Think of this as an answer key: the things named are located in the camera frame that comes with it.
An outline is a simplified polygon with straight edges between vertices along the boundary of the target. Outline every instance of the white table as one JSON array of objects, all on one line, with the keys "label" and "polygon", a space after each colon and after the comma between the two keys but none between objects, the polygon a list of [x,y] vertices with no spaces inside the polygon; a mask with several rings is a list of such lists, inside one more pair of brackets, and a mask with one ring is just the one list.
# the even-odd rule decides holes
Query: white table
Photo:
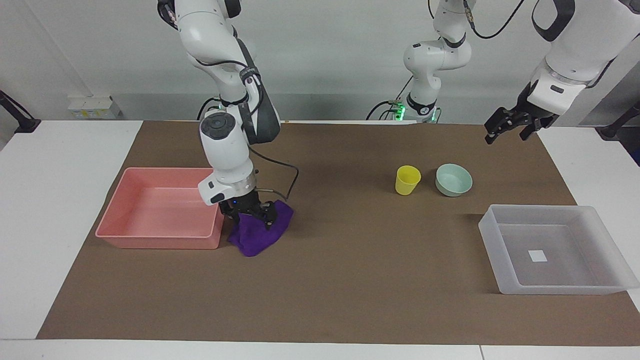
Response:
[{"label": "white table", "polygon": [[[46,121],[0,152],[0,359],[640,359],[640,347],[34,340],[140,126]],[[598,210],[640,277],[640,168],[592,129],[540,136],[577,203]],[[630,295],[640,306],[640,290]]]}]

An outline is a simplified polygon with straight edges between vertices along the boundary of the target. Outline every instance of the clear plastic bin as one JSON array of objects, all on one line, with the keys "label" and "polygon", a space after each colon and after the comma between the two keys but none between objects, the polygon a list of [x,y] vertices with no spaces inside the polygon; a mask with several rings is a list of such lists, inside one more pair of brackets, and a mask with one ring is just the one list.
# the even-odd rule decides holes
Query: clear plastic bin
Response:
[{"label": "clear plastic bin", "polygon": [[604,295],[640,286],[591,206],[491,205],[479,228],[503,294]]}]

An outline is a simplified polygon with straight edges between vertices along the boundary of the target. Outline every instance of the robot control button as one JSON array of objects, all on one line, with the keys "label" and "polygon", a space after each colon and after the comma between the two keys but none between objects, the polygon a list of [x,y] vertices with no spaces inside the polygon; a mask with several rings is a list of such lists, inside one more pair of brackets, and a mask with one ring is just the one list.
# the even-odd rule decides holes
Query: robot control button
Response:
[{"label": "robot control button", "polygon": [[202,121],[200,130],[213,140],[226,138],[236,126],[236,119],[229,113],[215,113]]}]

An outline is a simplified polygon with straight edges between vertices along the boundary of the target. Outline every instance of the green led light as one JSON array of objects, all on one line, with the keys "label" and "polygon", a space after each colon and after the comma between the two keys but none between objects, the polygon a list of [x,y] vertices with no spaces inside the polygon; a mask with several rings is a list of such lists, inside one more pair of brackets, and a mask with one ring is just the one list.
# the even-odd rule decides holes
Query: green led light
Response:
[{"label": "green led light", "polygon": [[396,109],[396,120],[402,121],[404,119],[404,113],[406,112],[406,108],[403,104],[398,104],[398,109]]},{"label": "green led light", "polygon": [[440,120],[440,116],[442,114],[442,109],[441,108],[435,108],[433,110],[433,115],[431,116],[431,120],[429,121],[430,124],[437,124],[438,121]]}]

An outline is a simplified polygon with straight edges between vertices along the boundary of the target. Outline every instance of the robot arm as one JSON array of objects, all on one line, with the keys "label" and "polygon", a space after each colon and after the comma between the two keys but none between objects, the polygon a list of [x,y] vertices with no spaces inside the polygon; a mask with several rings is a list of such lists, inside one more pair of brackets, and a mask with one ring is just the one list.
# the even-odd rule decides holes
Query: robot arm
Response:
[{"label": "robot arm", "polygon": [[198,189],[207,205],[220,204],[224,214],[240,213],[276,220],[271,202],[261,203],[249,145],[270,142],[280,120],[258,68],[227,19],[240,14],[239,0],[158,0],[158,13],[180,32],[190,62],[218,86],[223,109],[207,111],[200,139],[213,173]]},{"label": "robot arm", "polygon": [[536,31],[551,42],[551,50],[516,106],[499,108],[485,123],[488,144],[518,126],[525,126],[520,133],[523,140],[550,127],[640,33],[640,1],[554,0],[554,4],[558,16],[551,26],[542,29],[534,20]]},{"label": "robot arm", "polygon": [[[511,110],[499,108],[485,123],[486,141],[525,126],[526,140],[535,131],[550,127],[594,79],[640,33],[640,0],[553,0],[557,17],[546,29],[534,20],[536,31],[552,43],[551,50],[534,71],[529,84]],[[471,0],[440,1],[433,27],[441,38],[409,47],[404,64],[414,82],[407,96],[408,116],[430,119],[440,92],[438,70],[458,69],[471,57],[465,41],[471,21]],[[538,3],[532,20],[536,15]]]},{"label": "robot arm", "polygon": [[434,73],[459,69],[471,60],[463,0],[440,1],[433,27],[441,36],[438,40],[413,44],[404,52],[404,66],[413,74],[407,116],[423,121],[431,118],[440,93],[440,78]]}]

